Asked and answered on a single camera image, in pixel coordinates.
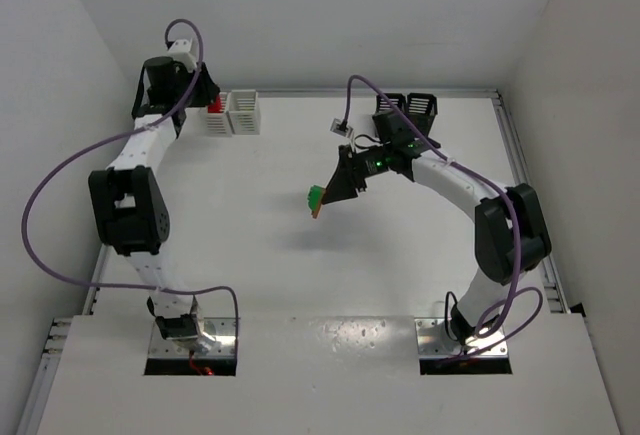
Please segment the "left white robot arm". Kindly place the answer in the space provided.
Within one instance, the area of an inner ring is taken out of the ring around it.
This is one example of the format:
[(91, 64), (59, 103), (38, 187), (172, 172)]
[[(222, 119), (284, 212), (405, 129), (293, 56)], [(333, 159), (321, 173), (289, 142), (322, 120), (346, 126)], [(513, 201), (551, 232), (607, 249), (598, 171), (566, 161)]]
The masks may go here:
[(204, 63), (171, 56), (146, 60), (132, 107), (134, 133), (107, 168), (88, 177), (101, 242), (135, 269), (162, 338), (192, 350), (206, 339), (204, 323), (195, 296), (169, 266), (171, 221), (156, 172), (182, 131), (187, 109), (207, 108), (219, 93)]

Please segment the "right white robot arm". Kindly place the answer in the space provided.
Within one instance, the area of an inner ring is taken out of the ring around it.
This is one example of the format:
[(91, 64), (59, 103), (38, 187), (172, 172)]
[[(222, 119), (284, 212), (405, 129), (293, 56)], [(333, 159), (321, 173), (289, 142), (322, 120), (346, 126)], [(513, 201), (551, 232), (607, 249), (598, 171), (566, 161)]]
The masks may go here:
[(459, 164), (440, 151), (397, 107), (373, 116), (378, 142), (338, 148), (336, 169), (326, 187), (308, 195), (313, 213), (356, 198), (368, 179), (387, 172), (426, 187), (469, 217), (478, 266), (465, 294), (445, 323), (453, 341), (494, 333), (518, 294), (520, 276), (536, 268), (552, 249), (536, 191), (526, 183), (506, 186)]

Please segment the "red lego brick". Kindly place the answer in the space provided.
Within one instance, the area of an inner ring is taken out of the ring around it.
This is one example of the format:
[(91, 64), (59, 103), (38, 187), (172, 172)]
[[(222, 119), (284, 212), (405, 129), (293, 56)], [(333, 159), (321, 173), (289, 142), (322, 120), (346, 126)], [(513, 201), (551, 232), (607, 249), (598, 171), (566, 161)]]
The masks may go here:
[(208, 113), (223, 113), (224, 112), (224, 104), (221, 100), (221, 97), (218, 96), (215, 101), (207, 106)]

